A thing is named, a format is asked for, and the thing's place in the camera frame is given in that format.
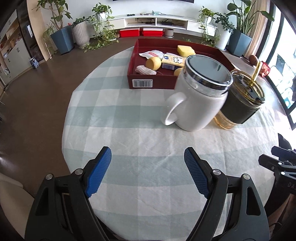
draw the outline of window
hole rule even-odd
[[[276,6],[274,6],[274,19],[275,21],[266,30],[268,37],[262,52],[259,53],[259,60],[269,65],[271,71],[267,80],[281,101],[291,128],[294,129],[296,103],[292,100],[292,85],[296,76],[296,34]]]

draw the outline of white mug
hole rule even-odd
[[[203,55],[189,56],[174,94],[165,102],[162,123],[167,126],[175,122],[185,131],[204,128],[222,108],[232,82],[229,70],[218,61]]]

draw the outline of barcode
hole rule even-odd
[[[176,66],[175,65],[171,65],[171,64],[162,64],[162,66],[164,69],[170,69],[170,70],[175,70]]]
[[[132,80],[134,88],[152,88],[153,80]]]

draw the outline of gray pot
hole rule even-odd
[[[69,53],[74,49],[72,27],[70,25],[54,32],[51,38],[61,54]]]
[[[235,29],[230,36],[228,51],[236,56],[242,56],[248,48],[252,38]]]
[[[165,36],[167,38],[174,37],[174,30],[172,28],[165,28]]]

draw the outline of red storage box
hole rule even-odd
[[[120,37],[138,37],[140,36],[140,28],[121,29],[119,31]]]
[[[235,67],[225,57],[225,55],[218,49],[210,46],[179,41],[171,39],[154,39],[154,38],[142,38],[138,39],[128,66],[128,85],[130,89],[174,89],[177,81],[177,77],[174,76],[174,71],[170,69],[159,68],[156,75],[152,74],[138,74],[135,68],[139,65],[145,65],[147,59],[139,55],[139,53],[145,53],[151,50],[159,50],[163,53],[177,54],[178,45],[187,45],[194,49],[196,54],[202,54],[211,57],[221,64],[223,64],[229,71],[234,70]]]
[[[143,28],[143,36],[146,37],[162,37],[163,29],[162,28]]]

